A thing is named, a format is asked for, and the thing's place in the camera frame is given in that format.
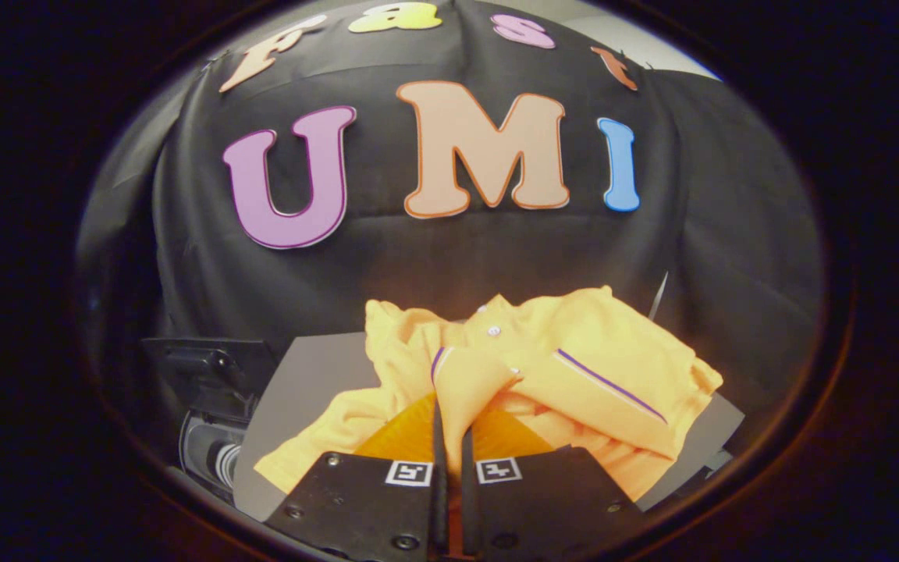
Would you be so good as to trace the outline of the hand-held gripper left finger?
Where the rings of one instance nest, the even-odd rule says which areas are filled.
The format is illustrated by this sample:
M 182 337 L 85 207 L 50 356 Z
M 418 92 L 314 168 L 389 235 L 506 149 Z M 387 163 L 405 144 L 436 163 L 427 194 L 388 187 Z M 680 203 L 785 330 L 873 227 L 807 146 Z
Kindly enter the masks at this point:
M 439 403 L 415 402 L 365 444 L 325 452 L 265 523 L 346 561 L 429 561 L 446 551 L 449 476 Z

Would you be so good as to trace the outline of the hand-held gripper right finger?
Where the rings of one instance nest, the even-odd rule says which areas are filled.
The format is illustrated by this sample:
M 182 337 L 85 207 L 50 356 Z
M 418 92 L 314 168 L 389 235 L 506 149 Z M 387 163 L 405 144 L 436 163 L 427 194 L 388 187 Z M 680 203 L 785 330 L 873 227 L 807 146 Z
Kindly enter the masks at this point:
M 481 413 L 461 444 L 461 540 L 478 560 L 591 560 L 645 520 L 587 450 L 554 448 L 509 413 Z

